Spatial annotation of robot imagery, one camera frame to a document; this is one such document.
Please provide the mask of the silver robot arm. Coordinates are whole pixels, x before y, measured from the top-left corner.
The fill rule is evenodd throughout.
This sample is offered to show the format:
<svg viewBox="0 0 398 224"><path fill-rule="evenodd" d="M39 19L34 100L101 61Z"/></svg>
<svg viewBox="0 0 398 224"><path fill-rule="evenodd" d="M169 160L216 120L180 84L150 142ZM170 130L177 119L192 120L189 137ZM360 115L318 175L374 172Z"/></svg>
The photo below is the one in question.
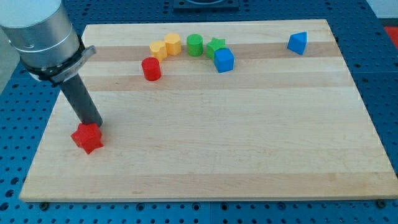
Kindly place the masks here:
<svg viewBox="0 0 398 224"><path fill-rule="evenodd" d="M1 29L35 79L59 86L83 124L102 125L79 76L96 49L84 45L61 0L1 0Z"/></svg>

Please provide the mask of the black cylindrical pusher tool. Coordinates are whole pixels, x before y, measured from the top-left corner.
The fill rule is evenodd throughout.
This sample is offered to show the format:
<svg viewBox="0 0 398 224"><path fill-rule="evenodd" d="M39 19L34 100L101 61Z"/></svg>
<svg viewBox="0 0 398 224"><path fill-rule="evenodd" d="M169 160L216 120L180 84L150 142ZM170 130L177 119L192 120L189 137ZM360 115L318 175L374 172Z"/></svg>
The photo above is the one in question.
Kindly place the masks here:
<svg viewBox="0 0 398 224"><path fill-rule="evenodd" d="M78 73L74 77L61 83L60 89L81 123L95 123L98 127L103 124L102 117Z"/></svg>

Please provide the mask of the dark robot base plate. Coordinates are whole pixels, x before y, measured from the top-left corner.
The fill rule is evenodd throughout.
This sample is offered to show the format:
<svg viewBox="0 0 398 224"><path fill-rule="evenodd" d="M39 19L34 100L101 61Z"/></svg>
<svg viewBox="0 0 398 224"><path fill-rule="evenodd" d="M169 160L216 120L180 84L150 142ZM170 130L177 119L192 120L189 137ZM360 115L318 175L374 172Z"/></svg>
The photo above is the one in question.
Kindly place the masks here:
<svg viewBox="0 0 398 224"><path fill-rule="evenodd" d="M239 0L172 0L174 11L239 9Z"/></svg>

